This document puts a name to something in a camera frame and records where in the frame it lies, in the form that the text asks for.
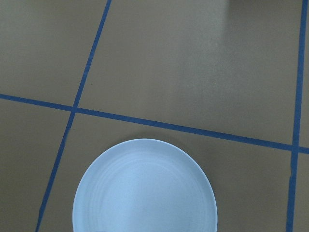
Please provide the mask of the blue plate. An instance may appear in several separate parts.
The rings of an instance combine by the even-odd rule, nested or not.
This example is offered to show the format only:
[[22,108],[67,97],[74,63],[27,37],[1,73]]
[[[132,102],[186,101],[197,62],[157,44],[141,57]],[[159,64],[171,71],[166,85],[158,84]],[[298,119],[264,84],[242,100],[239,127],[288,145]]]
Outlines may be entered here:
[[201,167],[164,141],[134,139],[99,155],[76,190],[75,232],[215,232],[217,205]]

